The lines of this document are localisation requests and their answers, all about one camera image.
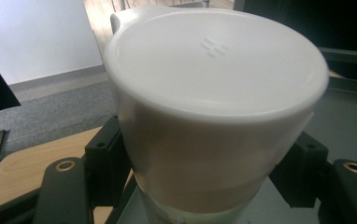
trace brass grommet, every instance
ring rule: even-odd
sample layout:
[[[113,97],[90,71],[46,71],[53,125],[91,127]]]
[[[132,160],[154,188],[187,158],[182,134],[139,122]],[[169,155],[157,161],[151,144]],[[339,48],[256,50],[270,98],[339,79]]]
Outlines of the brass grommet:
[[[357,174],[357,163],[351,161],[345,162],[344,167]]]
[[[71,170],[71,168],[73,168],[75,165],[76,163],[74,161],[62,161],[57,164],[55,168],[58,172],[64,172]]]

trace desk surface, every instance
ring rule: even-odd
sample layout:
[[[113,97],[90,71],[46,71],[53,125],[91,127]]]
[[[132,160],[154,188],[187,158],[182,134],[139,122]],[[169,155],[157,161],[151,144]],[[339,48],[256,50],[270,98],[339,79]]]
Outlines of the desk surface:
[[[85,146],[100,128],[74,134],[37,147],[13,153],[0,163],[0,204],[41,186],[45,169],[66,157],[82,157]],[[95,223],[104,223],[111,207],[94,210]]]

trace gray carpet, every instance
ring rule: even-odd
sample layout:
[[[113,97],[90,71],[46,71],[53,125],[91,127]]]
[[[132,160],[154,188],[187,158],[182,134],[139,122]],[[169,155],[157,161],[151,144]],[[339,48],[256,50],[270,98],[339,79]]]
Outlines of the gray carpet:
[[[100,127],[115,114],[104,71],[42,78],[11,89],[21,106],[0,111],[0,130],[8,131],[1,159],[21,149]]]

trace white cylinder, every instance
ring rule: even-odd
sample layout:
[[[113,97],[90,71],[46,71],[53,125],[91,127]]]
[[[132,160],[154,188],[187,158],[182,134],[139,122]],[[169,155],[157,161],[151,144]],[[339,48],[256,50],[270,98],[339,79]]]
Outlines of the white cylinder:
[[[125,27],[104,59],[139,186],[201,214],[250,200],[328,80],[297,32],[220,9],[174,9]]]

